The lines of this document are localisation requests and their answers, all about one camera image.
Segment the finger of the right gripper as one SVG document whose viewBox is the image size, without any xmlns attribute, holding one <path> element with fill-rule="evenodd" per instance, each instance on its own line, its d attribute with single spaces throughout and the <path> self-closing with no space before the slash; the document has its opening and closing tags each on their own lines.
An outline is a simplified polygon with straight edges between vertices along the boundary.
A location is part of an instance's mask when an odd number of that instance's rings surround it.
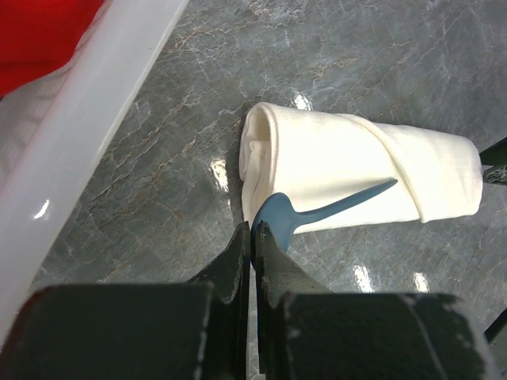
<svg viewBox="0 0 507 380">
<path fill-rule="evenodd" d="M 480 154 L 481 163 L 488 166 L 482 178 L 487 184 L 507 185 L 507 138 L 503 138 Z"/>
</svg>

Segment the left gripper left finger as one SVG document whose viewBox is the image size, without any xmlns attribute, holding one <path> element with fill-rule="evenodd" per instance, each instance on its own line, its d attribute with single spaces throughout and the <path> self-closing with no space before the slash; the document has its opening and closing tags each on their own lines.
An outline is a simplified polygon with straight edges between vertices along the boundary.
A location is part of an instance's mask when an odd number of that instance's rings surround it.
<svg viewBox="0 0 507 380">
<path fill-rule="evenodd" d="M 4 379 L 244 379 L 250 228 L 183 283 L 45 287 L 1 351 Z"/>
</svg>

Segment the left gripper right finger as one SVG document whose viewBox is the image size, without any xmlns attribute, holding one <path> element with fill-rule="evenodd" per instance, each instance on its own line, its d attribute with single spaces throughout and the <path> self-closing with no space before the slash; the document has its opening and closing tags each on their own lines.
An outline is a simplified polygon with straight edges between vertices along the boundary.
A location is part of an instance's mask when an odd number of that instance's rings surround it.
<svg viewBox="0 0 507 380">
<path fill-rule="evenodd" d="M 496 379 L 494 354 L 452 294 L 333 293 L 253 237 L 261 373 L 268 379 Z"/>
</svg>

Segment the blue plastic spoon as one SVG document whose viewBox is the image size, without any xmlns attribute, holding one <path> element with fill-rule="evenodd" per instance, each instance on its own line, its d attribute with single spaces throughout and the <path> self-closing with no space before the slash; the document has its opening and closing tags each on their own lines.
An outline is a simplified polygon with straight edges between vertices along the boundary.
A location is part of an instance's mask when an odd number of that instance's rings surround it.
<svg viewBox="0 0 507 380">
<path fill-rule="evenodd" d="M 260 225 L 263 222 L 267 223 L 278 247 L 286 253 L 289 249 L 292 235 L 300 226 L 320 222 L 340 212 L 358 206 L 382 194 L 397 183 L 398 181 L 396 179 L 390 179 L 324 207 L 301 212 L 294 209 L 291 200 L 286 194 L 283 192 L 274 193 L 261 205 L 255 215 L 250 236 L 255 239 L 256 233 L 260 230 Z"/>
</svg>

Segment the white cloth napkin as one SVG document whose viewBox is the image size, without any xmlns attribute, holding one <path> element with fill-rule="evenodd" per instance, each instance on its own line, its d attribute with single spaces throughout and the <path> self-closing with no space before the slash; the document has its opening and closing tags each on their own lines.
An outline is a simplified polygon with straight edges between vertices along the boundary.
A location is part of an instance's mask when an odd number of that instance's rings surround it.
<svg viewBox="0 0 507 380">
<path fill-rule="evenodd" d="M 469 216 L 482 199 L 482 165 L 469 139 L 264 102 L 246 115 L 238 166 L 247 222 L 277 192 L 295 210 L 309 211 L 395 180 L 373 199 L 301 232 Z"/>
</svg>

